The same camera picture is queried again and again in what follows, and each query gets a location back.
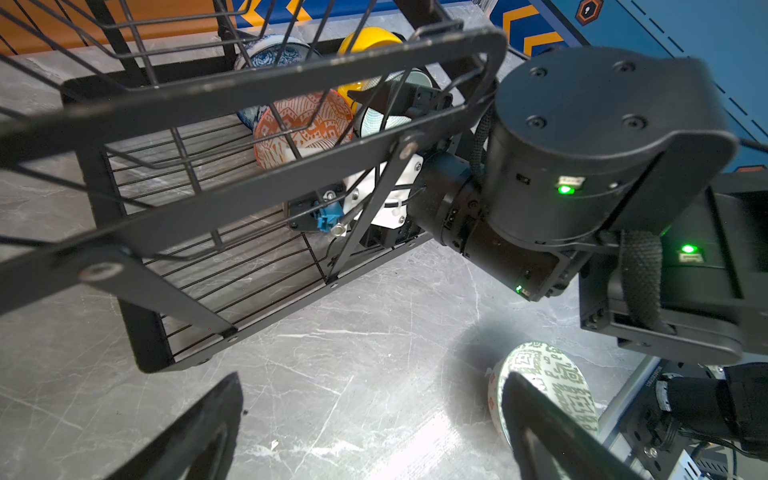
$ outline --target yellow chevron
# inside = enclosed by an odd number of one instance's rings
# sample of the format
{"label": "yellow chevron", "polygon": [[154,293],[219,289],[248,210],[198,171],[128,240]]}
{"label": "yellow chevron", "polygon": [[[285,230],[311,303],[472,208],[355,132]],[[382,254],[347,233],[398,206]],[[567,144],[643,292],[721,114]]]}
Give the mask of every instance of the yellow chevron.
{"label": "yellow chevron", "polygon": [[[241,4],[240,7],[242,8],[246,3],[248,3],[248,0],[243,0],[243,4]],[[243,15],[243,20],[250,23],[253,27],[264,25],[264,19],[261,15],[256,13],[256,7],[258,7],[260,3],[261,0],[252,0],[250,3],[251,11]]]}
{"label": "yellow chevron", "polygon": [[538,15],[538,10],[533,5],[528,5],[527,7],[517,8],[515,10],[510,10],[509,12],[506,12],[502,16],[502,25],[504,25],[504,31],[507,32],[507,43],[509,43],[509,36],[511,31],[511,24],[515,20],[519,20],[521,18],[525,17],[532,17],[533,15]]}
{"label": "yellow chevron", "polygon": [[563,38],[556,31],[542,33],[541,35],[534,35],[532,37],[525,37],[523,51],[526,55],[531,55],[533,47],[537,45],[546,45],[547,43],[555,43],[556,41],[563,41]]}
{"label": "yellow chevron", "polygon": [[[296,13],[296,7],[298,6],[298,4],[299,4],[299,0],[290,0],[290,2],[288,3],[288,6],[286,8],[288,9],[288,12],[291,13],[291,15]],[[305,20],[312,20],[312,17],[310,17],[310,14],[306,13],[306,10],[302,8],[301,10],[299,10],[299,16],[296,17],[296,21],[304,22]]]}

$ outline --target yellow cup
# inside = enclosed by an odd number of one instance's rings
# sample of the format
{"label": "yellow cup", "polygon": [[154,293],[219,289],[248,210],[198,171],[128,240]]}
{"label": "yellow cup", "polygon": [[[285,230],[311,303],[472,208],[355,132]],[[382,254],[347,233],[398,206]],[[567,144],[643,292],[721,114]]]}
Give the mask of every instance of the yellow cup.
{"label": "yellow cup", "polygon": [[[353,36],[355,36],[354,32],[347,35],[347,37],[344,38],[344,41],[341,42],[341,46],[339,47],[339,55],[344,55],[347,53],[349,44],[352,43]],[[355,44],[349,50],[349,53],[356,53],[358,51],[368,50],[369,48],[378,48],[397,43],[402,43],[402,41],[392,32],[386,31],[381,27],[365,27],[360,31],[360,35],[358,35],[357,40],[355,40]],[[369,80],[361,80],[351,84],[342,85],[336,89],[336,91],[339,92],[339,95],[341,95],[346,103],[352,108],[353,113],[357,111],[359,105],[353,101],[352,98],[349,98],[347,92],[350,90],[364,90],[367,88],[369,83]]]}

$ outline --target gray marble countertop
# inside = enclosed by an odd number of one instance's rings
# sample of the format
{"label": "gray marble countertop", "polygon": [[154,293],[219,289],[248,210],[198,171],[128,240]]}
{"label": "gray marble countertop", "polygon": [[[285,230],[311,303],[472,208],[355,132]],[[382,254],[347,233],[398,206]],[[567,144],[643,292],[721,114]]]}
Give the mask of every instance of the gray marble countertop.
{"label": "gray marble countertop", "polygon": [[[468,28],[487,22],[472,5],[451,12]],[[402,25],[394,21],[369,24]],[[350,28],[330,26],[331,36]],[[57,81],[83,74],[56,55],[20,61]],[[517,64],[508,59],[502,74]],[[55,91],[0,70],[4,106],[59,105]],[[71,155],[35,167],[81,180]],[[93,220],[82,194],[3,174],[0,224],[3,234],[58,240]],[[0,477],[13,479],[103,478],[233,371],[248,413],[232,479],[519,478],[485,401],[498,360],[528,340],[559,347],[598,411],[641,360],[579,328],[575,285],[527,303],[434,241],[183,372],[139,372],[117,301],[86,286],[3,316],[0,333]]]}

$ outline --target dish rack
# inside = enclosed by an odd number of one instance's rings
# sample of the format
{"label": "dish rack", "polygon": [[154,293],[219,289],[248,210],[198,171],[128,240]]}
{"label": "dish rack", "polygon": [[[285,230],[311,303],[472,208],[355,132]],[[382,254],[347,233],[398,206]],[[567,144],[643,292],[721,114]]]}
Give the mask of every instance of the dish rack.
{"label": "dish rack", "polygon": [[[394,247],[376,244],[368,230],[411,156],[445,148],[445,139],[469,129],[487,108],[506,52],[503,34],[465,31],[436,2],[396,0],[414,28],[407,42],[338,55],[342,39],[323,38],[334,9],[330,0],[322,19],[311,23],[316,25],[311,48],[320,56],[233,71],[237,53],[252,39],[236,29],[233,18],[259,2],[246,0],[233,11],[224,0],[213,0],[208,13],[142,19],[132,16],[130,3],[55,0],[54,7],[44,0],[19,0],[23,15],[0,8],[6,21],[87,72],[57,83],[27,62],[0,55],[29,81],[61,94],[61,107],[45,113],[0,105],[9,118],[0,122],[0,167],[82,192],[95,223],[92,230],[52,242],[3,234],[0,243],[23,251],[0,263],[0,313],[86,283],[118,297],[142,371],[186,369],[429,239],[410,221]],[[296,2],[290,22],[280,26],[285,38],[306,24],[299,23],[302,5],[303,0]],[[274,27],[275,7],[272,0],[262,27],[250,35],[261,38]],[[371,0],[352,44],[375,7]],[[88,48],[62,47],[35,24],[32,9],[72,29]],[[124,21],[116,22],[116,16]],[[204,18],[217,22],[215,41],[150,48],[142,38],[153,25]],[[89,28],[81,27],[83,22]],[[89,35],[93,25],[108,45]],[[93,52],[104,61],[93,61]],[[169,55],[189,59],[163,63]],[[253,152],[255,143],[269,137],[254,140],[234,114],[248,105],[268,105],[277,114],[273,104],[280,99],[313,91],[328,95],[340,84],[382,80],[425,65],[439,65],[447,74],[441,98],[458,91],[464,101],[426,109],[408,124],[369,137],[337,141],[329,150],[299,155],[273,170],[261,170]],[[383,85],[379,81],[375,88]],[[358,109],[353,122],[366,108]],[[279,134],[291,142],[297,129],[281,127]],[[82,182],[31,162],[72,154]],[[296,219],[343,200],[355,185],[299,213],[288,210],[287,202],[374,170],[376,187],[347,235],[295,230]],[[364,239],[369,239],[365,246]]]}

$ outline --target screw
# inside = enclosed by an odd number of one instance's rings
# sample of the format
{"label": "screw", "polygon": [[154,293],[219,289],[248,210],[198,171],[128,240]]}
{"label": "screw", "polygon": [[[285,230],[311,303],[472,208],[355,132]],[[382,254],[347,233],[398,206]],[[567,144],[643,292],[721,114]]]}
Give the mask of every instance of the screw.
{"label": "screw", "polygon": [[400,160],[408,160],[411,156],[413,156],[414,153],[419,149],[419,144],[412,141],[409,142],[401,151],[400,151]]}
{"label": "screw", "polygon": [[345,233],[346,233],[346,225],[337,223],[336,225],[331,227],[331,235],[333,235],[334,237],[341,237]]}
{"label": "screw", "polygon": [[619,61],[614,64],[614,71],[619,71],[621,73],[634,71],[634,63],[631,61]]}
{"label": "screw", "polygon": [[123,271],[123,264],[116,262],[94,263],[80,270],[78,279],[81,282],[101,282],[118,275]]}
{"label": "screw", "polygon": [[539,117],[538,115],[534,115],[532,117],[528,117],[528,119],[525,121],[525,124],[528,125],[530,128],[538,128],[541,130],[542,128],[547,126],[547,121],[544,119],[544,117]]}
{"label": "screw", "polygon": [[627,128],[633,128],[635,130],[641,130],[645,128],[647,125],[647,122],[644,118],[638,117],[637,115],[627,115],[622,120],[622,124]]}

